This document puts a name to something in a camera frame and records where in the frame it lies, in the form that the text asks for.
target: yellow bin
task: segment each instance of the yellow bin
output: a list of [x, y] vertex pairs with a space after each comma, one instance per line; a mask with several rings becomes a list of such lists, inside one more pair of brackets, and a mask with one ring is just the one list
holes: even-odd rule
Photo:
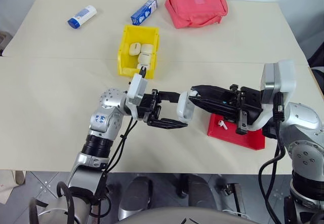
[[126, 25], [124, 28], [123, 40], [118, 50], [118, 74], [121, 76], [132, 77], [139, 73], [137, 69], [138, 56], [130, 56], [129, 48], [132, 43], [153, 44], [153, 53], [151, 57], [150, 69], [146, 72], [146, 79], [154, 78], [156, 67], [156, 53], [158, 49], [158, 28], [138, 25]]

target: blue and white box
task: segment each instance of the blue and white box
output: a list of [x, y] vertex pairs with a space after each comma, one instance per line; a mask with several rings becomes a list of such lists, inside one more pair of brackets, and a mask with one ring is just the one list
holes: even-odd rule
[[138, 11], [131, 16], [133, 25], [140, 25], [157, 8], [156, 0], [148, 0]]

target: red tray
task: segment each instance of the red tray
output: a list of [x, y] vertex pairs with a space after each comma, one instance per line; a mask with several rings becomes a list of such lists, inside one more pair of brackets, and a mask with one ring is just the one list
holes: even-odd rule
[[262, 135], [262, 129], [249, 131], [245, 135], [236, 134], [236, 124], [225, 121], [227, 130], [218, 126], [218, 122], [224, 120], [223, 116], [212, 114], [209, 121], [207, 135], [238, 144], [250, 149], [260, 150], [265, 148], [265, 137]]

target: table surface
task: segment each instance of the table surface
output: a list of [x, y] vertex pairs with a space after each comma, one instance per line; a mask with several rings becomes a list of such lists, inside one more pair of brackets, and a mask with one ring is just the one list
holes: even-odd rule
[[[145, 1], [35, 1], [0, 58], [1, 169], [70, 171], [100, 95], [107, 88], [128, 88], [130, 78], [117, 75], [117, 50], [124, 25]], [[291, 58], [297, 71], [292, 101], [324, 119], [323, 97], [276, 3], [228, 1], [229, 14], [221, 24], [175, 29], [164, 1], [158, 0], [159, 8], [143, 24], [159, 27], [160, 34], [147, 93], [152, 88], [182, 92], [201, 84], [259, 89], [264, 63]], [[98, 14], [80, 29], [69, 27], [69, 17], [89, 4]], [[162, 117], [176, 118], [174, 104], [162, 107]], [[209, 117], [196, 108], [187, 128], [139, 123], [114, 171], [256, 174], [272, 158], [272, 139], [266, 149], [254, 151], [208, 137]], [[291, 173], [289, 157], [280, 161], [277, 173]]]
[[[3, 55], [8, 57], [116, 59], [125, 24], [147, 0], [36, 0]], [[175, 29], [165, 6], [143, 25], [159, 27], [163, 62], [273, 63], [306, 58], [277, 3], [228, 1], [221, 24]], [[87, 5], [98, 14], [80, 29], [67, 20]]]
[[[70, 171], [85, 142], [100, 95], [109, 87], [127, 90], [129, 86], [129, 78], [116, 74], [116, 64], [116, 60], [109, 59], [0, 58], [0, 167]], [[228, 88], [233, 83], [258, 89], [263, 70], [261, 63], [169, 64], [173, 69], [158, 65], [146, 92], [152, 88], [182, 92], [200, 84]], [[309, 105], [324, 119], [323, 98], [308, 67], [297, 65], [296, 73], [292, 102]], [[163, 102], [161, 116], [175, 119], [176, 106]], [[266, 140], [264, 150], [254, 151], [208, 137], [209, 117], [209, 113], [196, 108], [190, 125], [174, 130], [140, 122], [130, 133], [114, 170], [256, 174], [262, 163], [272, 158], [276, 147], [272, 139]], [[120, 133], [128, 121], [125, 117]], [[277, 172], [291, 173], [289, 157], [280, 161]]]

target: red bag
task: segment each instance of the red bag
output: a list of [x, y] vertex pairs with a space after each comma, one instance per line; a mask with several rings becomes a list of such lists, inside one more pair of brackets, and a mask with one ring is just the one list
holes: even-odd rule
[[227, 15], [226, 0], [166, 0], [165, 5], [176, 28], [220, 23]]

